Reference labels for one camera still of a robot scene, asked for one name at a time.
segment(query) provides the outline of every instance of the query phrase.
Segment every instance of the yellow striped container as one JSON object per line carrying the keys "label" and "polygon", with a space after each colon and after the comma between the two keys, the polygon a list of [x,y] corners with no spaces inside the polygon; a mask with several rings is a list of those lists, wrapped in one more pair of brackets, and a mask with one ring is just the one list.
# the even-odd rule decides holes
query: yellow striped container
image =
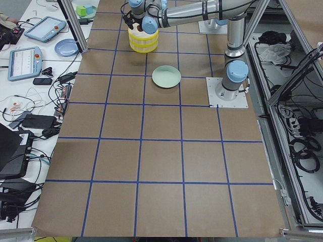
{"label": "yellow striped container", "polygon": [[154,34],[147,34],[137,29],[138,24],[133,24],[133,29],[128,28],[130,47],[138,53],[148,53],[158,46],[158,30]]}

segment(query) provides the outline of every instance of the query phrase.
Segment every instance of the white mounting plate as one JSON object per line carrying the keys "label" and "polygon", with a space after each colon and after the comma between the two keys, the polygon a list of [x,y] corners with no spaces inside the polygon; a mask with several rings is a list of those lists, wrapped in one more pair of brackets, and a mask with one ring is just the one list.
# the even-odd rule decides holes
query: white mounting plate
{"label": "white mounting plate", "polygon": [[216,95],[216,86],[222,81],[222,79],[222,77],[206,78],[208,102],[210,107],[248,108],[248,102],[244,92],[239,92],[238,96],[232,101],[224,101]]}
{"label": "white mounting plate", "polygon": [[200,34],[228,34],[228,25],[219,26],[217,29],[207,28],[204,21],[198,22]]}

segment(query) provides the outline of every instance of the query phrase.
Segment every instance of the blue block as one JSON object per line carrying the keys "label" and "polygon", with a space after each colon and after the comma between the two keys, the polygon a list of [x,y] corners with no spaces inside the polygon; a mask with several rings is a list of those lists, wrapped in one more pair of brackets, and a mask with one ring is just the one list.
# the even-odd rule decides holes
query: blue block
{"label": "blue block", "polygon": [[91,4],[85,4],[83,7],[85,7],[86,9],[86,13],[89,14],[93,14],[93,7]]}

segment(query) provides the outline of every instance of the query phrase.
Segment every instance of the green sponge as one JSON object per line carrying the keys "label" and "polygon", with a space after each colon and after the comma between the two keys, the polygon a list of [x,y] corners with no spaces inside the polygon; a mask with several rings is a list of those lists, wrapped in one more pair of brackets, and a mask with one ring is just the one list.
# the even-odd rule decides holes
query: green sponge
{"label": "green sponge", "polygon": [[84,6],[76,6],[76,13],[78,16],[86,16],[86,8]]}

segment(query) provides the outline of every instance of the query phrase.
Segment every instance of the person's hand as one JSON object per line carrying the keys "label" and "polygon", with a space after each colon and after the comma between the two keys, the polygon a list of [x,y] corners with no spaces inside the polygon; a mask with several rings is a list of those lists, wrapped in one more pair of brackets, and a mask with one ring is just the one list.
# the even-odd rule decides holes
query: person's hand
{"label": "person's hand", "polygon": [[6,21],[13,22],[13,23],[17,24],[19,20],[13,19],[13,18],[7,18]]}

